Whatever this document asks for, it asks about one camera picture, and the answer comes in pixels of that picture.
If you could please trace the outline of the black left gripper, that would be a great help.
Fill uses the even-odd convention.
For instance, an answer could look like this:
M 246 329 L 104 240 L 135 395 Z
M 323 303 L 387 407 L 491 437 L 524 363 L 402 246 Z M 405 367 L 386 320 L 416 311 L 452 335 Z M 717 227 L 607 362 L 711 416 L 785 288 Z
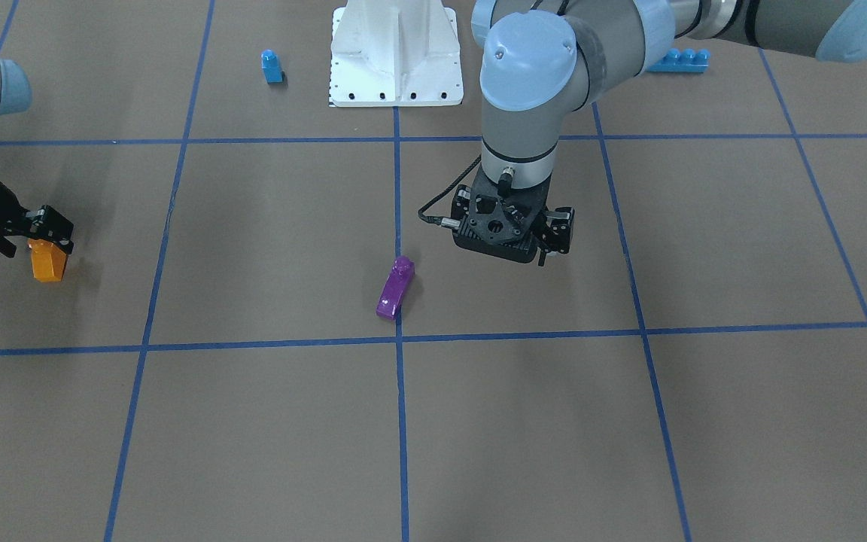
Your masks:
M 565 256 L 573 239 L 573 207 L 547 208 L 551 178 L 534 187 L 503 192 L 482 171 L 469 187 L 455 189 L 455 246 L 519 263 L 543 266 L 547 257 Z

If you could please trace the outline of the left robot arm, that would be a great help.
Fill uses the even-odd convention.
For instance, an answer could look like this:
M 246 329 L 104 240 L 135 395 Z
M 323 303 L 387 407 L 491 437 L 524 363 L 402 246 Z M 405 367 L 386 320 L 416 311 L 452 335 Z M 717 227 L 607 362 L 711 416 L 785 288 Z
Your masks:
M 461 249 L 519 263 L 566 254 L 548 206 L 564 118 L 659 64 L 674 40 L 724 40 L 820 62 L 867 59 L 867 1 L 478 1 L 482 147 L 436 224 Z

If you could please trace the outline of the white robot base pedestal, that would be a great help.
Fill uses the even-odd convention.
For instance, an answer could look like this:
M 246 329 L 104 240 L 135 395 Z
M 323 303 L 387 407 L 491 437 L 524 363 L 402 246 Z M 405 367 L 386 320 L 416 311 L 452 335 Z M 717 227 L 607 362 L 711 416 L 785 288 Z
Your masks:
M 457 14 L 440 1 L 348 1 L 333 11 L 328 105 L 440 107 L 464 100 Z

